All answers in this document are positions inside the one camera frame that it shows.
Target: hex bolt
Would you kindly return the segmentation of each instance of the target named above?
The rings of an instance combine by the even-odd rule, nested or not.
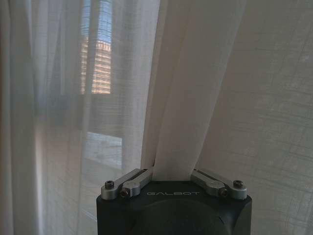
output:
[[[122,198],[130,198],[130,190],[128,188],[123,188],[120,192]]]
[[[219,189],[219,196],[220,197],[226,198],[227,195],[228,195],[227,189],[225,189],[225,188],[220,188]]]
[[[244,183],[241,180],[235,180],[233,182],[233,185],[235,188],[242,188],[244,186]]]
[[[114,181],[112,181],[112,180],[106,181],[106,182],[104,183],[104,187],[105,187],[106,189],[112,189],[112,188],[114,188]]]

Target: metal bracket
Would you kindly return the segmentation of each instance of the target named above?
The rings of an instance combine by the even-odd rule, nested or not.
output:
[[[199,185],[211,196],[227,197],[244,200],[247,189],[242,181],[231,181],[208,169],[194,170],[190,180]]]
[[[106,181],[101,187],[101,198],[113,200],[119,194],[121,197],[132,197],[140,194],[140,190],[152,179],[153,167],[149,169],[134,169],[115,181]]]
[[[121,197],[123,198],[131,198],[133,196],[137,196],[140,194],[140,191],[143,187],[145,187],[151,180],[153,174],[153,167],[147,169],[138,177],[133,180],[126,181],[123,183],[123,187],[121,190]]]
[[[113,200],[120,194],[123,198],[131,198],[140,194],[140,191],[151,180],[153,167],[149,169],[134,169],[116,181],[106,181],[101,187],[101,198]],[[242,181],[229,179],[208,169],[194,170],[190,180],[205,189],[206,193],[216,197],[227,197],[244,200],[247,189]]]

